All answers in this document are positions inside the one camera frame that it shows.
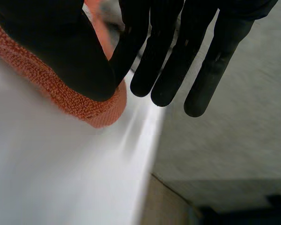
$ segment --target orange knit fabric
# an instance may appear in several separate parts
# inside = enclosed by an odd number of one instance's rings
[[[102,23],[94,25],[98,39],[108,58],[112,55],[107,33]],[[83,120],[95,128],[113,124],[126,106],[126,85],[122,82],[114,96],[106,102],[96,102],[67,87],[41,60],[19,46],[0,27],[0,57],[19,74],[30,80],[59,109]]]

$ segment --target floor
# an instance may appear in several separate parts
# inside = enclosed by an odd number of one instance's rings
[[[189,204],[151,176],[140,225],[188,225]]]

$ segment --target glove finger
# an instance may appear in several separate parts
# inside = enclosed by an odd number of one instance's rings
[[[167,106],[180,88],[202,44],[217,7],[209,0],[186,0],[176,45],[151,93],[158,106]]]
[[[51,67],[69,88],[95,101],[112,97],[115,77],[84,13],[75,24],[54,31],[16,26],[1,14],[0,25],[13,40]]]
[[[186,114],[199,117],[205,112],[234,51],[250,32],[253,23],[254,21],[220,11],[214,28],[214,38],[185,100]]]
[[[119,0],[125,31],[110,59],[111,67],[119,85],[130,70],[138,51],[148,35],[149,0]]]
[[[152,32],[131,81],[130,89],[134,95],[143,97],[151,91],[173,40],[176,20],[183,3],[183,0],[152,0]]]

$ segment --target black rubber glove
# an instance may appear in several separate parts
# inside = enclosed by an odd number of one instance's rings
[[[249,33],[254,20],[267,16],[276,2],[186,0],[183,6],[183,0],[119,0],[126,29],[110,60],[117,83],[128,72],[146,39],[151,10],[152,33],[131,83],[131,91],[139,97],[151,91],[172,42],[177,16],[183,7],[177,43],[151,93],[156,105],[168,105],[198,53],[206,29],[219,8],[214,38],[184,105],[188,115],[201,116],[239,42]]]
[[[115,76],[83,0],[0,0],[0,25],[70,88],[95,101],[112,97]]]

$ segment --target hand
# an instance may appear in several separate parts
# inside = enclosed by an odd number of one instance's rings
[[[254,20],[265,17],[276,2],[277,0],[186,0],[185,3],[183,0],[119,0],[126,28],[110,60],[116,82],[120,83],[127,74],[146,40],[150,11],[152,32],[130,88],[139,97],[146,96],[153,88],[152,101],[158,106],[168,105],[182,84],[200,49],[207,27],[219,8],[214,38],[184,104],[184,110],[189,116],[201,116],[239,42],[247,36]],[[182,8],[179,37],[158,78]]]
[[[71,89],[95,101],[112,97],[115,76],[83,0],[0,0],[0,25]]]

